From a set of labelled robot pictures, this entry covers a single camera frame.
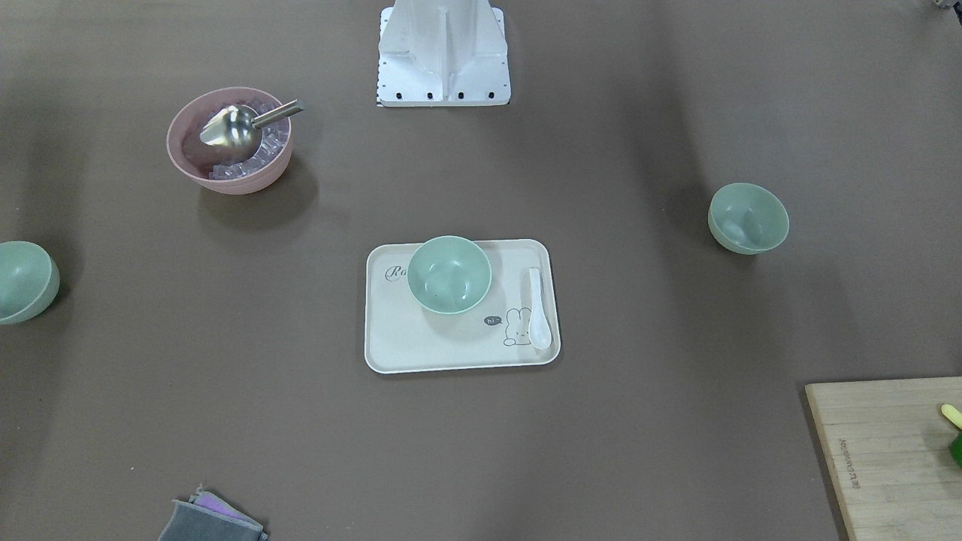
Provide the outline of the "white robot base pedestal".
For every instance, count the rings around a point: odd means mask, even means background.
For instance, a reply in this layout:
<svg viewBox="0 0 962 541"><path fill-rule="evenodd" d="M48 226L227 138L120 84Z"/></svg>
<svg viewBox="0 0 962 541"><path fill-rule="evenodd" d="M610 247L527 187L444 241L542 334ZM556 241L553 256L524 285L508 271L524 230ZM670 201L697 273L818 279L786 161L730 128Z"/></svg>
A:
<svg viewBox="0 0 962 541"><path fill-rule="evenodd" d="M510 103L505 17L490 2L395 1L379 21L378 106Z"/></svg>

